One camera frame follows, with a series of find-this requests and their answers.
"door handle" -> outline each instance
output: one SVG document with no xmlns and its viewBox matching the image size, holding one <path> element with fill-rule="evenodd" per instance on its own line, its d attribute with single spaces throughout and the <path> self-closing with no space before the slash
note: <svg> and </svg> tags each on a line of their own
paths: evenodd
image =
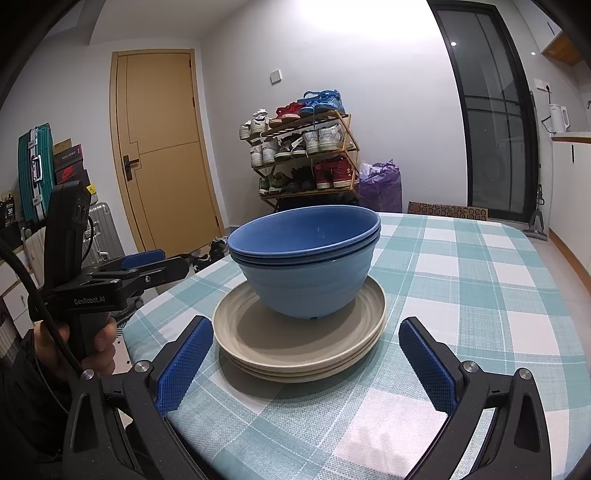
<svg viewBox="0 0 591 480">
<path fill-rule="evenodd" d="M 125 155 L 123 157 L 123 167 L 125 169 L 125 177 L 127 178 L 127 181 L 131 181 L 134 178 L 131 176 L 131 166 L 139 163 L 139 158 L 136 158 L 135 160 L 130 160 L 128 155 Z"/>
</svg>

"red sneaker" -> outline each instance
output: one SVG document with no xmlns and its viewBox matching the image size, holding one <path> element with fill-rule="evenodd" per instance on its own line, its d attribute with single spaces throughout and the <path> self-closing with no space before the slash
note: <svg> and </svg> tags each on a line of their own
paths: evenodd
<svg viewBox="0 0 591 480">
<path fill-rule="evenodd" d="M 281 115 L 283 123 L 291 122 L 300 118 L 300 110 L 306 106 L 305 103 L 291 102 L 285 107 L 285 112 Z"/>
<path fill-rule="evenodd" d="M 300 117 L 300 110 L 305 107 L 305 103 L 291 102 L 287 106 L 280 106 L 275 112 L 277 117 L 269 121 L 269 127 L 275 128 L 281 124 L 297 120 Z"/>
<path fill-rule="evenodd" d="M 348 187 L 351 185 L 353 178 L 353 169 L 349 163 L 349 159 L 344 155 L 336 157 L 334 160 L 326 164 L 327 168 L 332 169 L 333 185 L 336 189 Z"/>
<path fill-rule="evenodd" d="M 318 162 L 314 165 L 314 177 L 316 177 L 316 188 L 319 190 L 329 189 L 330 166 L 325 162 Z"/>
</svg>

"purple bag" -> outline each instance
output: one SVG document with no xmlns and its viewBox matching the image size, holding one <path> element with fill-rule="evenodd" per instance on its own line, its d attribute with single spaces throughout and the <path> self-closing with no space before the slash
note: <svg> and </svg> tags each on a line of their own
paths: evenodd
<svg viewBox="0 0 591 480">
<path fill-rule="evenodd" d="M 374 212 L 402 213 L 402 180 L 394 160 L 361 168 L 359 206 Z"/>
</svg>

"plaid tablecloth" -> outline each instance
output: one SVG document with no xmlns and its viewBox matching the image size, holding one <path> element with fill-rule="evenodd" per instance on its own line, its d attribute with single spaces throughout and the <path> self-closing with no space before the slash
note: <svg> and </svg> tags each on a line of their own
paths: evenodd
<svg viewBox="0 0 591 480">
<path fill-rule="evenodd" d="M 460 360 L 488 372 L 533 372 L 553 479 L 564 478 L 591 442 L 591 381 L 566 306 L 529 240 L 499 223 L 381 218 L 369 274 L 386 292 L 388 323 L 362 361 L 325 380 L 282 385 L 237 370 L 214 342 L 168 415 L 172 424 L 229 480 L 404 477 L 445 419 L 398 344 L 400 321 L 417 316 Z M 147 303 L 124 329 L 130 358 L 153 359 L 243 281 L 227 257 Z M 469 472 L 491 418 L 483 413 L 454 478 Z"/>
</svg>

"doormat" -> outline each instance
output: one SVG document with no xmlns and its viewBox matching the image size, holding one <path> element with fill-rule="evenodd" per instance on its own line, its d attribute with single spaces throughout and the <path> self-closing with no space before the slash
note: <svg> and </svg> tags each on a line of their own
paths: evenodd
<svg viewBox="0 0 591 480">
<path fill-rule="evenodd" d="M 488 221 L 488 208 L 479 207 L 460 207 L 457 205 L 435 205 L 432 203 L 408 202 L 408 213 Z"/>
</svg>

